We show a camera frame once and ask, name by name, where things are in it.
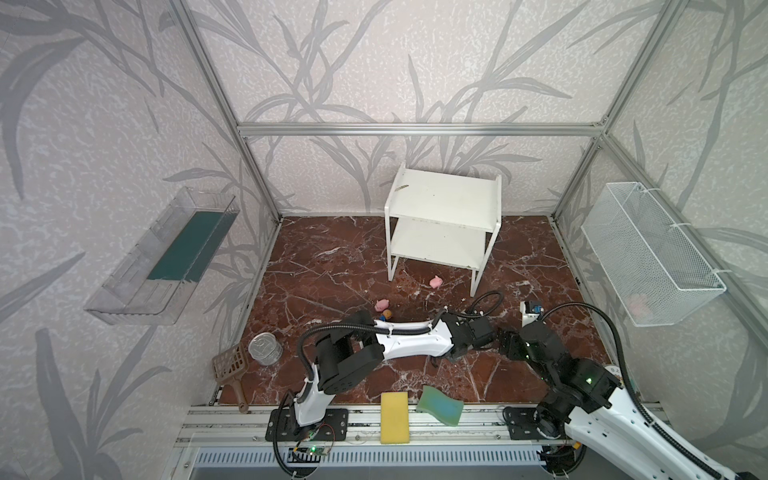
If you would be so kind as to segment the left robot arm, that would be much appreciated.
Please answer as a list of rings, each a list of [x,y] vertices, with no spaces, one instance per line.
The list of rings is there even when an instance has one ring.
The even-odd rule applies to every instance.
[[[344,320],[310,328],[297,343],[304,386],[293,401],[299,427],[321,423],[333,399],[373,373],[385,361],[426,356],[456,361],[493,343],[486,316],[441,311],[432,320],[388,322],[358,311]]]

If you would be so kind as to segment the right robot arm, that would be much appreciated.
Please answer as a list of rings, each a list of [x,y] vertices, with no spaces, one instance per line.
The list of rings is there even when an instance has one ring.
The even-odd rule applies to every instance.
[[[756,477],[703,454],[637,402],[620,377],[573,357],[544,323],[501,329],[498,341],[501,355],[524,361],[548,386],[532,415],[532,428],[544,437],[578,442],[633,479]]]

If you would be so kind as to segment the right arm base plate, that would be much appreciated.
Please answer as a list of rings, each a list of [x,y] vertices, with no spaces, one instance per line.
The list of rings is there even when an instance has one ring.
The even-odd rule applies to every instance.
[[[565,440],[564,423],[536,407],[506,406],[502,419],[511,440]]]

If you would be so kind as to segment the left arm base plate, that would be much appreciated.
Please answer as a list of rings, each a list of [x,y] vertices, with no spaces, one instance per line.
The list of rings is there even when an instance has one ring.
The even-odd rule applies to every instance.
[[[271,411],[265,439],[267,442],[289,442],[305,439],[313,434],[316,440],[343,441],[349,425],[348,409],[328,409],[320,422],[301,426],[295,418],[293,407]]]

